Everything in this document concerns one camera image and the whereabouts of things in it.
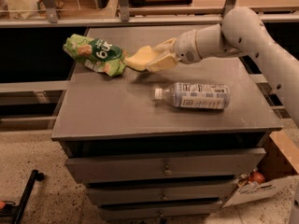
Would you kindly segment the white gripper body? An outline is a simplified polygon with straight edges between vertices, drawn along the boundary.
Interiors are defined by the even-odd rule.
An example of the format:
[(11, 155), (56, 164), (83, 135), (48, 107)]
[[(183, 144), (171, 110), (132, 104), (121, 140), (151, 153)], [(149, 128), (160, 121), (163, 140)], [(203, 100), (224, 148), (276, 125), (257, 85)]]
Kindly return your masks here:
[(196, 45), (196, 35), (197, 31), (193, 29), (184, 32), (176, 39), (173, 51), (182, 63), (198, 63), (202, 60)]

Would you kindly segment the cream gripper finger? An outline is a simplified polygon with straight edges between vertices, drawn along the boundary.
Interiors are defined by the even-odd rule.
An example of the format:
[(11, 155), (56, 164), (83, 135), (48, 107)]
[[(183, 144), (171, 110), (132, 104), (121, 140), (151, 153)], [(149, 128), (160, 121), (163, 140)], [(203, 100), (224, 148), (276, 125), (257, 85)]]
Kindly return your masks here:
[(171, 69), (178, 64), (177, 56), (174, 53), (164, 52), (146, 65), (150, 72), (158, 72)]
[(164, 51), (167, 51), (167, 50), (172, 52), (173, 48), (174, 48), (174, 44), (175, 44), (176, 41), (177, 40), (173, 37), (173, 38), (165, 40), (164, 42), (156, 45), (152, 49), (155, 50), (155, 51), (158, 51), (158, 52), (164, 52)]

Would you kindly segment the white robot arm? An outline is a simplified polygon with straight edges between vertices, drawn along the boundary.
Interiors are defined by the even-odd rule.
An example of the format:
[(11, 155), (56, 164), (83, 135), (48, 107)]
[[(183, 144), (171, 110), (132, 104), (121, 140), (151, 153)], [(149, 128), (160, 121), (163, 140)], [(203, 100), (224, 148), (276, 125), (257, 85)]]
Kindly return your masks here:
[(153, 48), (171, 53), (182, 63), (208, 57), (249, 56), (276, 91), (294, 122), (299, 122), (299, 61), (268, 34), (260, 17), (248, 7), (235, 7), (220, 24), (193, 29)]

